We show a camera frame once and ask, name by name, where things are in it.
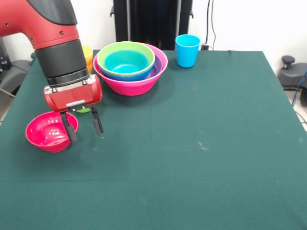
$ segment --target yellow cup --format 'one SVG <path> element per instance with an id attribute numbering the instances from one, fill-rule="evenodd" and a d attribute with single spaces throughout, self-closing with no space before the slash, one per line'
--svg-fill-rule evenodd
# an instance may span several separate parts
<path id="1" fill-rule="evenodd" d="M 93 49 L 90 46 L 82 45 L 82 50 L 86 60 L 86 65 L 87 66 L 93 65 Z"/>
<path id="2" fill-rule="evenodd" d="M 93 64 L 88 65 L 88 66 L 87 66 L 87 69 L 88 69 L 88 71 L 90 72 L 90 74 L 92 74 L 92 72 L 93 72 Z"/>

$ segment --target blue cup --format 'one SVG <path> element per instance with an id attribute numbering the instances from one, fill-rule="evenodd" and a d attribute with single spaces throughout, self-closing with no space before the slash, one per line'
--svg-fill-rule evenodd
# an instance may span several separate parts
<path id="1" fill-rule="evenodd" d="M 195 65 L 201 40 L 190 34 L 183 34 L 176 38 L 177 63 L 183 68 Z"/>

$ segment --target stacked bowls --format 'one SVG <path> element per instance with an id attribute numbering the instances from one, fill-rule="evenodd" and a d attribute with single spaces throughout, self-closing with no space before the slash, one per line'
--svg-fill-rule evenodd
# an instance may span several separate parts
<path id="1" fill-rule="evenodd" d="M 168 64 L 165 53 L 149 44 L 118 42 L 103 48 L 93 60 L 93 68 L 110 88 L 122 95 L 148 92 Z"/>

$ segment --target cup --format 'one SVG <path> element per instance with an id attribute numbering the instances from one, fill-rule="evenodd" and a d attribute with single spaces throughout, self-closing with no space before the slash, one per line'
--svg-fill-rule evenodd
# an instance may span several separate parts
<path id="1" fill-rule="evenodd" d="M 90 66 L 93 64 L 93 49 L 90 46 L 82 45 L 82 50 L 86 60 L 86 65 Z"/>
<path id="2" fill-rule="evenodd" d="M 190 34 L 183 34 L 176 38 L 177 63 L 183 68 L 195 65 L 201 40 Z"/>
<path id="3" fill-rule="evenodd" d="M 92 74 L 92 72 L 93 72 L 93 64 L 87 65 L 87 69 L 88 69 L 89 73 Z"/>

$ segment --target large pink bowl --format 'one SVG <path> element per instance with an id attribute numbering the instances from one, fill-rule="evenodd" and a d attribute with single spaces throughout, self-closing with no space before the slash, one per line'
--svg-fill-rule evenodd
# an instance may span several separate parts
<path id="1" fill-rule="evenodd" d="M 103 78 L 103 80 L 105 80 L 105 82 L 115 92 L 125 95 L 125 96 L 137 96 L 137 95 L 144 94 L 148 92 L 154 86 L 154 84 L 157 82 L 159 77 L 162 75 L 162 73 L 164 72 L 168 64 L 167 56 L 162 50 L 160 50 L 159 48 L 155 46 L 149 45 L 149 44 L 145 44 L 145 45 L 147 45 L 150 49 L 152 49 L 154 54 L 162 62 L 162 70 L 151 78 L 140 80 L 140 81 L 118 81 L 118 80 L 107 78 L 106 76 L 103 75 L 103 73 L 101 72 L 99 68 L 99 65 L 97 62 L 97 55 L 93 59 L 93 67 L 96 70 L 96 72 Z"/>

